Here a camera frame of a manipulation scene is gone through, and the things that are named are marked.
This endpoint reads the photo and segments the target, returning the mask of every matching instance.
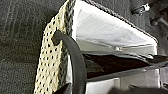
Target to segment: floor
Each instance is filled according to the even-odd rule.
[[[94,0],[122,15],[136,26],[155,36],[158,54],[168,55],[168,30],[151,26],[158,16],[157,5],[142,16],[131,10],[154,0]],[[43,30],[58,13],[65,0],[1,0],[0,1],[0,93],[32,94]]]

